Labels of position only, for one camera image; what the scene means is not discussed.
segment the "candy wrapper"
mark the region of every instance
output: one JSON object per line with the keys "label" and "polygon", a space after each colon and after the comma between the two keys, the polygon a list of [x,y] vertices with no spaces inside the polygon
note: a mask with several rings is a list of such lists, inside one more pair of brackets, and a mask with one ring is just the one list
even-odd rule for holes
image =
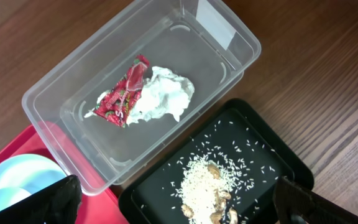
{"label": "candy wrapper", "polygon": [[113,124],[125,127],[131,109],[140,98],[143,89],[143,74],[149,61],[138,55],[133,66],[111,91],[105,91],[98,98],[96,107],[85,117],[96,114]]}

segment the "white bowl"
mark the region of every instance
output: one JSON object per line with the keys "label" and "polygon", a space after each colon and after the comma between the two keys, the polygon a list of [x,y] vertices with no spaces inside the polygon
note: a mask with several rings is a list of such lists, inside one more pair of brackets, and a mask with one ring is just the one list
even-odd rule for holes
{"label": "white bowl", "polygon": [[0,189],[0,211],[25,199],[31,194],[19,187]]}
{"label": "white bowl", "polygon": [[18,187],[34,194],[64,177],[54,161],[36,154],[14,156],[0,163],[0,189]]}

